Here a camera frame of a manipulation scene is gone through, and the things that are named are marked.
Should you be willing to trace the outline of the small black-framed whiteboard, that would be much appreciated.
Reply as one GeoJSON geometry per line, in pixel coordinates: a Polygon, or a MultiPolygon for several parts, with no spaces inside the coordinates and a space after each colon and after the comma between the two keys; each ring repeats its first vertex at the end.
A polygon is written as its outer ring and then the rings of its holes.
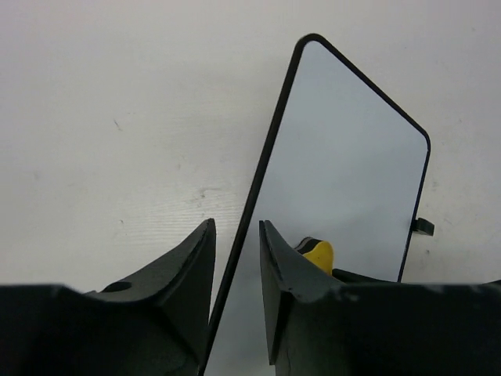
{"type": "Polygon", "coordinates": [[[203,375],[270,375],[258,223],[333,245],[337,268],[401,280],[431,142],[319,34],[294,47],[210,320],[203,375]]]}

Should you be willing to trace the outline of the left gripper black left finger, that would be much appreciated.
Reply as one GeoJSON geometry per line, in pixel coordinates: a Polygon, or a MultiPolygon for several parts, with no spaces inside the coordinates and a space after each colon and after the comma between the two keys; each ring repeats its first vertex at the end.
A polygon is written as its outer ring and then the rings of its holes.
{"type": "Polygon", "coordinates": [[[216,227],[102,291],[1,288],[4,375],[195,375],[204,360],[216,227]]]}

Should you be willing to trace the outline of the yellow whiteboard eraser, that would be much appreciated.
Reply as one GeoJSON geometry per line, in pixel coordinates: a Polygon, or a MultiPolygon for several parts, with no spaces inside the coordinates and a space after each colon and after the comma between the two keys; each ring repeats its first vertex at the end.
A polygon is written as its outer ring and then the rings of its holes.
{"type": "Polygon", "coordinates": [[[334,263],[334,249],[330,242],[313,237],[305,237],[294,250],[309,262],[331,276],[334,263]]]}

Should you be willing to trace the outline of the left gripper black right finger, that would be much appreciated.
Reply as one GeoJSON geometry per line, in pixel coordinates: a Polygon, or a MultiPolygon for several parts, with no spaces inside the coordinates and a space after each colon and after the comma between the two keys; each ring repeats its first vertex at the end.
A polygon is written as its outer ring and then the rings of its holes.
{"type": "Polygon", "coordinates": [[[500,284],[343,284],[259,224],[278,375],[497,375],[500,284]]]}

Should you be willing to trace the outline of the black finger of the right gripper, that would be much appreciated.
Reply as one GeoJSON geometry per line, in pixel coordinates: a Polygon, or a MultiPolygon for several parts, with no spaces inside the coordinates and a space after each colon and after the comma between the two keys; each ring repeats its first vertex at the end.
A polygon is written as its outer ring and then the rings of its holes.
{"type": "Polygon", "coordinates": [[[331,272],[335,280],[343,284],[390,284],[390,281],[379,280],[372,277],[363,276],[357,273],[348,272],[342,269],[333,269],[331,272]]]}

